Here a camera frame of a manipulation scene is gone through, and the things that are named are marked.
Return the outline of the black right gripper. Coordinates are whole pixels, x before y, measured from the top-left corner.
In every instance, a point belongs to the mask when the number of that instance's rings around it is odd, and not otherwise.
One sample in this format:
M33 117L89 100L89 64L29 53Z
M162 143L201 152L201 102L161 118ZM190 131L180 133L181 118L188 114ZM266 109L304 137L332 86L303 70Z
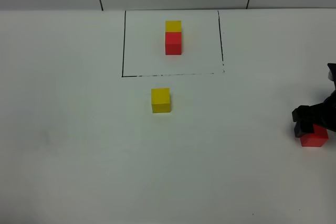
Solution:
M313 124L335 131L335 90L322 103L295 108L292 120L296 122L294 133L297 138L314 133Z

